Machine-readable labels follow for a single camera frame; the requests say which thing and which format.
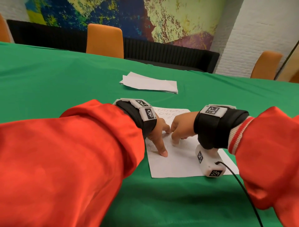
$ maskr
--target person's left hand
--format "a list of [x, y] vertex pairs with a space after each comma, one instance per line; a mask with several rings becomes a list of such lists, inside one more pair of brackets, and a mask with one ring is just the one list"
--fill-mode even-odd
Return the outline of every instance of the person's left hand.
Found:
[[159, 155], [163, 157], [168, 156], [168, 152], [164, 146], [164, 141], [162, 139], [162, 131], [165, 131], [166, 133], [170, 133], [170, 126], [166, 124], [165, 120], [163, 118], [159, 118], [157, 116], [157, 124], [153, 131], [148, 135], [148, 139], [151, 140], [154, 145], [156, 146]]

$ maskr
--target qr code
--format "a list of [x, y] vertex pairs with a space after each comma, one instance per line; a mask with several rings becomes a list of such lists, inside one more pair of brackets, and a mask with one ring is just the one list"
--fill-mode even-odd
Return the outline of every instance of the qr code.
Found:
[[210, 176], [211, 177], [219, 177], [221, 173], [222, 173], [222, 170], [212, 170]]
[[136, 100], [136, 102], [138, 102], [141, 106], [149, 106], [148, 104], [146, 104], [144, 101], [142, 100]]
[[147, 114], [147, 117], [148, 117], [149, 120], [155, 119], [155, 116], [152, 113], [152, 109], [151, 108], [146, 108], [145, 109], [145, 113]]
[[208, 113], [208, 114], [216, 114], [217, 111], [218, 111], [219, 109], [220, 109], [219, 107], [210, 106], [210, 107], [205, 111], [205, 113]]
[[201, 163], [202, 160], [204, 159], [204, 157], [202, 156], [202, 153], [201, 153], [201, 152], [198, 153], [197, 157], [198, 157], [198, 161], [199, 161], [199, 163]]

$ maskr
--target green tablecloth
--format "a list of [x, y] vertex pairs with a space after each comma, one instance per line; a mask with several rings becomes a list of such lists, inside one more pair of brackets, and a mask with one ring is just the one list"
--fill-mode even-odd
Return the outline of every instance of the green tablecloth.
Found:
[[[145, 65], [123, 59], [0, 43], [0, 122], [53, 118], [66, 109], [98, 99], [141, 98], [158, 107], [197, 111], [206, 104], [229, 104], [251, 116], [278, 106], [299, 114], [299, 85], [233, 78]], [[179, 94], [120, 85], [130, 71], [176, 80]], [[274, 210], [259, 211], [264, 226], [281, 226]], [[252, 207], [232, 175], [151, 178], [145, 155], [123, 181], [101, 227], [259, 226]]]

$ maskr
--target white paper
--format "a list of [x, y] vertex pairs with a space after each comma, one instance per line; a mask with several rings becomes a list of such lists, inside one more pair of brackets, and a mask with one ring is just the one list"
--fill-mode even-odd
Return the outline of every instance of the white paper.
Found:
[[[175, 116], [190, 112], [187, 109], [168, 109], [159, 107], [154, 107], [154, 110], [168, 125], [171, 125]], [[149, 139], [145, 140], [149, 168], [153, 178], [203, 176], [199, 168], [198, 158], [195, 154], [195, 149], [198, 145], [197, 136], [180, 140], [179, 146], [172, 146], [171, 135], [164, 133], [163, 141], [165, 148], [168, 151], [168, 157], [166, 158], [158, 154], [155, 145]], [[239, 174], [238, 167], [225, 151], [219, 149], [218, 153], [223, 162], [235, 174]], [[231, 172], [227, 169], [224, 175], [231, 175]]]
[[176, 81], [158, 80], [134, 72], [130, 72], [127, 76], [123, 75], [123, 80], [119, 83], [136, 89], [178, 93]]

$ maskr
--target sleeve cuff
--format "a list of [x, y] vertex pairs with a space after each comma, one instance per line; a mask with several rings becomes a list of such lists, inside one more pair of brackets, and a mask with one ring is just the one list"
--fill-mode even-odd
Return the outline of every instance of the sleeve cuff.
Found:
[[236, 155], [236, 150], [242, 139], [243, 132], [253, 119], [254, 117], [248, 116], [245, 121], [231, 129], [228, 138], [228, 152], [232, 155]]

